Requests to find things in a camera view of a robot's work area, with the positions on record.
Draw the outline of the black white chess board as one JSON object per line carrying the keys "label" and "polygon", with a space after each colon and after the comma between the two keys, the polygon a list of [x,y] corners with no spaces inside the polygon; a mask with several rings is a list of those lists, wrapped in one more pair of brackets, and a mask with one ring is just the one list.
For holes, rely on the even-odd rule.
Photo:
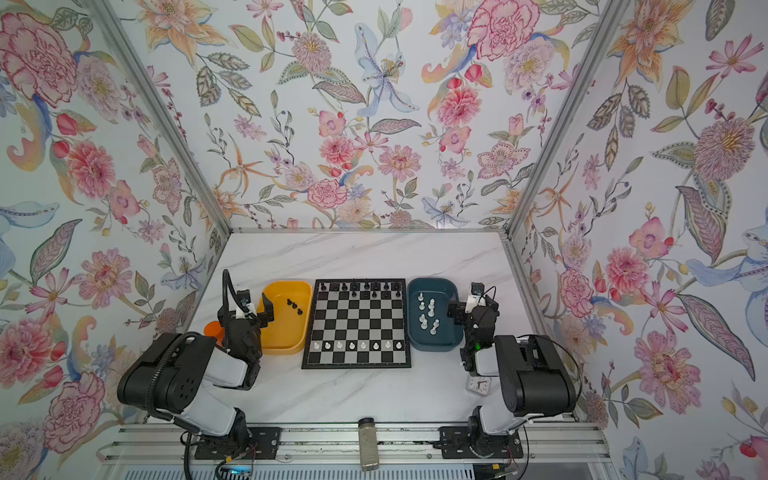
{"label": "black white chess board", "polygon": [[[402,281],[403,296],[391,300],[318,300],[318,280],[327,281]],[[411,367],[407,335],[406,282],[396,278],[318,279],[310,305],[310,315],[302,356],[304,370],[408,369]],[[324,340],[403,340],[404,351],[310,353],[312,341]]]}

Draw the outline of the white chess pieces row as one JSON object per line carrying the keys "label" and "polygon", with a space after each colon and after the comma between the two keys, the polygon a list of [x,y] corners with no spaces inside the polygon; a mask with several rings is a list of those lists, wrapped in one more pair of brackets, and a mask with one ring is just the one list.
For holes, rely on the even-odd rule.
{"label": "white chess pieces row", "polygon": [[309,352],[397,352],[404,351],[405,347],[406,343],[403,340],[324,340],[312,341],[309,345]]}

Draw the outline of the black pieces in yellow tray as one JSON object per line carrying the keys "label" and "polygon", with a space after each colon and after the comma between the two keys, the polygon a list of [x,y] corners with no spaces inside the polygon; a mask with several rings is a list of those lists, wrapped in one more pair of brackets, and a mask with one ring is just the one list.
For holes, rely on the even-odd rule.
{"label": "black pieces in yellow tray", "polygon": [[290,307],[291,309],[293,309],[293,310],[294,310],[294,312],[295,312],[297,315],[301,316],[301,315],[303,314],[303,310],[302,310],[302,309],[299,307],[299,305],[298,305],[296,302],[294,302],[293,300],[291,300],[291,299],[287,299],[287,300],[286,300],[286,304],[287,304],[287,306],[288,306],[288,307]]}

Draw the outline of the teal plastic tray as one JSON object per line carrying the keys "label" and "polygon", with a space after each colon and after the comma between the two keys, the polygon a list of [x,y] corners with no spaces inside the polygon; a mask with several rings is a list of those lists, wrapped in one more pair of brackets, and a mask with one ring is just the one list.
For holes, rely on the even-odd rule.
{"label": "teal plastic tray", "polygon": [[448,316],[456,286],[447,279],[415,278],[407,286],[407,333],[411,345],[424,352],[450,352],[463,340],[462,328]]}

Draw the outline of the black chess pieces row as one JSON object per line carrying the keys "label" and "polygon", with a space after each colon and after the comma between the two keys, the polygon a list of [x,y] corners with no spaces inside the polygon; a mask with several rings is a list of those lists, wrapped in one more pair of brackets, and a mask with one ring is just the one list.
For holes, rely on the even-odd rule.
{"label": "black chess pieces row", "polygon": [[318,300],[391,300],[403,296],[402,281],[327,281],[318,280]]}

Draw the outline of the white pieces in teal tray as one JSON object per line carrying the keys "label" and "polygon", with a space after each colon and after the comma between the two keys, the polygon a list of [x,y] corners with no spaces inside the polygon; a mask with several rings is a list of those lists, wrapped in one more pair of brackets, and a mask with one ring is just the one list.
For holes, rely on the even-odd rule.
{"label": "white pieces in teal tray", "polygon": [[427,298],[424,293],[417,295],[418,325],[421,330],[435,336],[440,326],[440,320],[436,316],[436,299]]}

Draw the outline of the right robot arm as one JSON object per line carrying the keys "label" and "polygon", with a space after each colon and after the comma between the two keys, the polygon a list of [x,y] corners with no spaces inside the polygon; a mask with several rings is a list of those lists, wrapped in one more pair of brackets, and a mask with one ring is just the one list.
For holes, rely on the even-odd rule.
{"label": "right robot arm", "polygon": [[529,419],[571,413],[577,405],[580,391],[557,352],[559,345],[548,336],[496,334],[498,304],[490,297],[452,300],[447,316],[463,330],[459,354],[469,379],[496,379],[499,391],[474,408],[465,427],[440,429],[442,455],[516,459],[521,455],[517,430]]}

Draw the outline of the glass spice jar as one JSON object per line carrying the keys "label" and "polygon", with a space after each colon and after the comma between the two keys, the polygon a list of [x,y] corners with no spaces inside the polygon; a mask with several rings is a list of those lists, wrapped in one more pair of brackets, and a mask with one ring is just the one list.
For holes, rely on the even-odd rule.
{"label": "glass spice jar", "polygon": [[380,459],[375,420],[365,417],[358,421],[358,446],[360,467],[363,471],[379,468]]}

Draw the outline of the small white alarm clock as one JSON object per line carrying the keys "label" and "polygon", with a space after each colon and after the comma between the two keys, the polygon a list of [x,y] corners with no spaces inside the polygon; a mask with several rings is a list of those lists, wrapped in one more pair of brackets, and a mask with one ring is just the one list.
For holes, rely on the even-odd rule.
{"label": "small white alarm clock", "polygon": [[486,397],[490,394],[492,379],[484,376],[469,376],[466,389],[474,394]]}

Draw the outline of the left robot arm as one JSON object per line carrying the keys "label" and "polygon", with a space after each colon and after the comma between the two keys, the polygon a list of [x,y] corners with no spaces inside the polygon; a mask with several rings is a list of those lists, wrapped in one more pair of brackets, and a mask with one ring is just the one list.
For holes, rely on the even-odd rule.
{"label": "left robot arm", "polygon": [[258,440],[245,413],[219,400],[212,387],[250,390],[261,370],[261,330],[275,318],[274,304],[261,296],[260,311],[247,292],[235,310],[224,305],[219,323],[224,339],[198,332],[164,333],[121,377],[121,404],[173,423],[198,438],[201,447],[227,457],[253,451]]}

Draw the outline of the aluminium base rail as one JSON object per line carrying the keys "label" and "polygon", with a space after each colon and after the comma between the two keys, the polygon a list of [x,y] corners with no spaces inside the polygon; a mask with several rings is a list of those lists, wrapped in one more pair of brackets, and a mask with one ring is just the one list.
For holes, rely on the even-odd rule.
{"label": "aluminium base rail", "polygon": [[[259,465],[359,464],[358,424],[262,423],[249,426]],[[534,422],[519,428],[498,454],[481,453],[456,441],[460,422],[378,422],[379,462],[401,464],[610,463],[603,433],[590,423]],[[175,464],[182,461],[181,430],[170,424],[125,426],[97,450],[103,464]]]}

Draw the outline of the yellow plastic tray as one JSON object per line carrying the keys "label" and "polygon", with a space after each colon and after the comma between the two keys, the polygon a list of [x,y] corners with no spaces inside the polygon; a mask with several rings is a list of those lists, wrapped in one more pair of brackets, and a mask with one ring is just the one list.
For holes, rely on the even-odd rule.
{"label": "yellow plastic tray", "polygon": [[[293,355],[302,350],[310,315],[312,287],[304,281],[276,281],[263,290],[273,302],[275,319],[261,330],[262,350],[265,355]],[[303,310],[301,316],[287,306],[291,299]]]}

